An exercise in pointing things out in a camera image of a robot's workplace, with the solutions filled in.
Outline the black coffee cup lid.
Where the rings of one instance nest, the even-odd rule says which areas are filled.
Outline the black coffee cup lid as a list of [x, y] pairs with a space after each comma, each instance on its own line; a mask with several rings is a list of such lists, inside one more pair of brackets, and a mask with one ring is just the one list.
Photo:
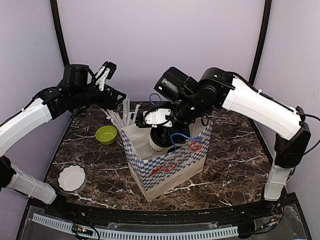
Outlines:
[[150, 131], [150, 137], [157, 146], [167, 148], [173, 145], [171, 135], [174, 133], [175, 132], [168, 127], [154, 127]]

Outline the blue checkered paper bag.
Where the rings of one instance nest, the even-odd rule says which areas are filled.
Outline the blue checkered paper bag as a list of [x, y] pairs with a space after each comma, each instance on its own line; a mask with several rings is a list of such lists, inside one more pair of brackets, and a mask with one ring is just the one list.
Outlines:
[[213, 122], [191, 124], [191, 139], [169, 152], [154, 151], [150, 128], [132, 124], [119, 129], [130, 173], [147, 201], [151, 201], [201, 172], [210, 145]]

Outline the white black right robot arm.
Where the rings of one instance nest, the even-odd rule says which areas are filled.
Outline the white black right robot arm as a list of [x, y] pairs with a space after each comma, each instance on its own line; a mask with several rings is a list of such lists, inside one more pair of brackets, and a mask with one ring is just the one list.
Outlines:
[[146, 114], [152, 127], [176, 130], [189, 126], [196, 118], [223, 108], [244, 115], [275, 131], [275, 158], [264, 187], [263, 200], [255, 213], [266, 217], [275, 208], [290, 173], [301, 162], [311, 138], [306, 115], [301, 107], [287, 106], [254, 88], [235, 72], [216, 67], [207, 69], [195, 80], [176, 67], [170, 67], [154, 89], [169, 103]]

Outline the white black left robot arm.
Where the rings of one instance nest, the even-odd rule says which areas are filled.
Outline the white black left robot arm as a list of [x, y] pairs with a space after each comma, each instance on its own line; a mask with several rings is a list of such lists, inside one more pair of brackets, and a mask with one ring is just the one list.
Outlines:
[[114, 110], [126, 94], [106, 84], [117, 69], [116, 64], [106, 61], [97, 73], [88, 65], [68, 64], [57, 86], [39, 91], [26, 107], [0, 125], [0, 187], [37, 199], [60, 218], [71, 213], [66, 198], [50, 184], [29, 175], [6, 156], [8, 150], [36, 128], [58, 118], [66, 112], [76, 114], [91, 105], [104, 110]]

